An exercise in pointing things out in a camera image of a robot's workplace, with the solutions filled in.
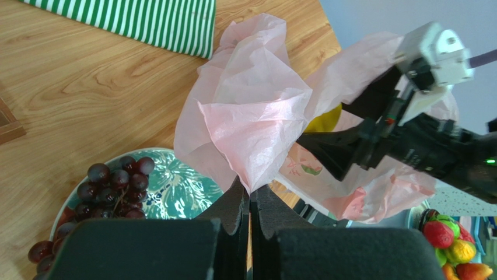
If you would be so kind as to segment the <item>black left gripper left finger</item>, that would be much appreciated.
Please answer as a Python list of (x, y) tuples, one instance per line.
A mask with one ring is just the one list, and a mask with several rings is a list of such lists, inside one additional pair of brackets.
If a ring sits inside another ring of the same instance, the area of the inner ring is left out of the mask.
[(245, 279), (249, 195), (239, 179), (194, 219), (92, 219), (48, 279)]

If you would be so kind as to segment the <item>pink plastic bag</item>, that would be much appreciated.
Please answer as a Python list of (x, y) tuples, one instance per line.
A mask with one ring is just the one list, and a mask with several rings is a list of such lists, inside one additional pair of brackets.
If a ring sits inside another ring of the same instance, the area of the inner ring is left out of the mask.
[[(176, 157), (222, 190), (236, 177), (248, 193), (276, 180), (337, 220), (378, 223), (433, 196), (434, 178), (390, 157), (370, 170), (353, 166), (338, 181), (296, 142), (314, 118), (350, 103), (385, 72), (402, 36), (366, 36), (307, 79), (290, 67), (285, 38), (286, 22), (272, 15), (230, 24), (198, 68), (176, 125)], [(333, 131), (359, 123), (342, 110)]]

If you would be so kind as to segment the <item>yellow lemon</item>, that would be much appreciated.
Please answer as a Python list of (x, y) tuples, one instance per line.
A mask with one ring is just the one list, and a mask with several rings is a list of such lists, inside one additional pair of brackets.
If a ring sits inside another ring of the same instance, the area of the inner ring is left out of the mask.
[(314, 118), (304, 130), (304, 133), (312, 132), (332, 132), (336, 127), (342, 111), (340, 104), (329, 112)]

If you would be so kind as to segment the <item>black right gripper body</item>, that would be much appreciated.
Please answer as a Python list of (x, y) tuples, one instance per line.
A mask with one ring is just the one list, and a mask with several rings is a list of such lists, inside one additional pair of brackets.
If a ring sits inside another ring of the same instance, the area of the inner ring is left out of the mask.
[(342, 181), (352, 165), (360, 166), (372, 153), (378, 142), (377, 121), (385, 115), (396, 97), (395, 87), (402, 76), (392, 66), (359, 92), (342, 109), (362, 119), (358, 125), (336, 132), (305, 132), (297, 143), (314, 155), (323, 167), (338, 181)]

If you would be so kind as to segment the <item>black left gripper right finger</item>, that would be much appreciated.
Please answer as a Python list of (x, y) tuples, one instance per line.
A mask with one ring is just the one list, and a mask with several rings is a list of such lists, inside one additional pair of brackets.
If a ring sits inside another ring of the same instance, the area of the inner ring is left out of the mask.
[(317, 227), (269, 187), (250, 198), (254, 279), (443, 279), (412, 229)]

